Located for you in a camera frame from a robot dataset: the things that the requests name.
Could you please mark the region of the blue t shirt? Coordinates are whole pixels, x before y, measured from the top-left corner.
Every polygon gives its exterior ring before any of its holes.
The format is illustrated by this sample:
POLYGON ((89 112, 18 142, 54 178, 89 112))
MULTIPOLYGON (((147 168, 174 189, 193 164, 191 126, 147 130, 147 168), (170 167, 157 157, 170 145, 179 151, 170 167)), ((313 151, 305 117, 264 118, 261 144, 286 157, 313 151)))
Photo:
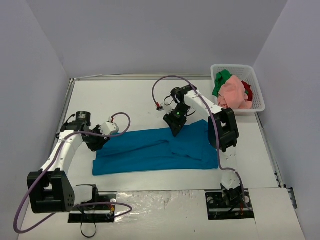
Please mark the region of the blue t shirt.
POLYGON ((217 151, 208 141, 208 123, 197 121, 177 136, 169 128, 127 132, 96 152, 94 176, 218 168, 217 151))

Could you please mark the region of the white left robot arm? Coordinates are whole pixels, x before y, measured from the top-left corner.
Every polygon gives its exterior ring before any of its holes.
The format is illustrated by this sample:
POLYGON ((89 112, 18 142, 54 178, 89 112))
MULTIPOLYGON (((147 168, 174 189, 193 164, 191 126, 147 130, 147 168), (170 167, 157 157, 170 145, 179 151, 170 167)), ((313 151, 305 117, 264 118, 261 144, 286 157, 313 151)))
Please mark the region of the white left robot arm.
POLYGON ((91 113, 78 111, 67 120, 56 134, 58 139, 49 159, 38 171, 27 176, 30 190, 31 209, 35 214, 67 213, 75 206, 84 204, 89 209, 97 208, 101 203, 98 188, 94 184, 73 186, 68 172, 78 148, 86 144, 89 150, 96 152, 110 140, 110 135, 119 131, 111 120, 91 127, 91 113))

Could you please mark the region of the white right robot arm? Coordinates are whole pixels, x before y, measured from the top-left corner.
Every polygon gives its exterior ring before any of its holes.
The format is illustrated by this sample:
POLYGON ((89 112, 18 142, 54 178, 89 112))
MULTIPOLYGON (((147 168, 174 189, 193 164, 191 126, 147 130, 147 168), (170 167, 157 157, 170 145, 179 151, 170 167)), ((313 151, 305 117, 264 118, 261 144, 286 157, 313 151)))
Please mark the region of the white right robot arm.
POLYGON ((239 202, 243 191, 243 183, 237 171, 236 146, 239 130, 234 111, 214 104, 192 84, 174 88, 169 97, 176 105, 163 101, 157 104, 157 110, 165 111, 163 120, 173 136, 180 133, 191 109, 207 121, 208 141, 217 151, 218 168, 222 171, 221 199, 226 206, 234 206, 239 202))

